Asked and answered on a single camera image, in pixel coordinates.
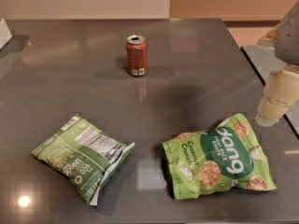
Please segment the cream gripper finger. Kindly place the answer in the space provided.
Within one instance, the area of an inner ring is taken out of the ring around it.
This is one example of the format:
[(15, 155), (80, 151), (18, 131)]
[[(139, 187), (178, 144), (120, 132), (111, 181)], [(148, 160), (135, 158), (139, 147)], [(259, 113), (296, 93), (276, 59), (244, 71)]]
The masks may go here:
[(299, 66), (286, 64), (280, 71), (272, 71), (263, 90), (256, 115), (262, 127), (276, 124), (299, 100)]

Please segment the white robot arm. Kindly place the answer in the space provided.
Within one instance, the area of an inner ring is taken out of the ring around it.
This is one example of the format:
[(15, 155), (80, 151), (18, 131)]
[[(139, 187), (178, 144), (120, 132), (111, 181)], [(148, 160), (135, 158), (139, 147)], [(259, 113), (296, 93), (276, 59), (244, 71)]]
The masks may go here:
[(286, 65), (266, 81), (255, 118), (263, 127), (276, 124), (299, 100), (299, 1), (279, 22), (273, 45), (275, 56)]

